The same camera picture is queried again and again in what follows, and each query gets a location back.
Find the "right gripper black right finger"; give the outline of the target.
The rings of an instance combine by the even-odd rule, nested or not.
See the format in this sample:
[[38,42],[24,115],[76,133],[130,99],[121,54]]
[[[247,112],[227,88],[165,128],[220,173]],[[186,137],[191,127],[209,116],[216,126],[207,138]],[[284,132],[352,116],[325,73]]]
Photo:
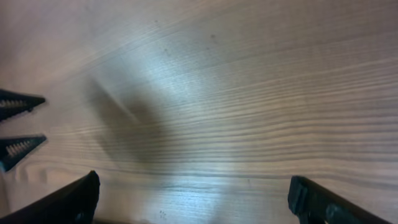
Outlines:
[[390,224],[367,210],[299,175],[292,176],[289,210],[300,224]]

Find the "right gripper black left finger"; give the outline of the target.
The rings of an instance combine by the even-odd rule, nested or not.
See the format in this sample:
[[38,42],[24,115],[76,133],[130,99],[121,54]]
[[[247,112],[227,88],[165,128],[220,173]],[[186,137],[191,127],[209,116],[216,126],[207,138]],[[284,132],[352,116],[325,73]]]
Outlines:
[[92,223],[100,196],[95,171],[56,192],[1,218],[1,224]]

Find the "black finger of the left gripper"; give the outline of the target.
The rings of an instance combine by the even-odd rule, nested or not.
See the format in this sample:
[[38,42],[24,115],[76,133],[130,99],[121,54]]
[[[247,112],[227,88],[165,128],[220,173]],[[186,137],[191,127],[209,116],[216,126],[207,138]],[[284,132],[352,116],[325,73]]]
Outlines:
[[1,138],[1,170],[4,172],[10,171],[46,140],[47,138],[44,135]]
[[1,90],[1,121],[21,113],[31,112],[45,102],[45,98],[39,95],[23,95]]

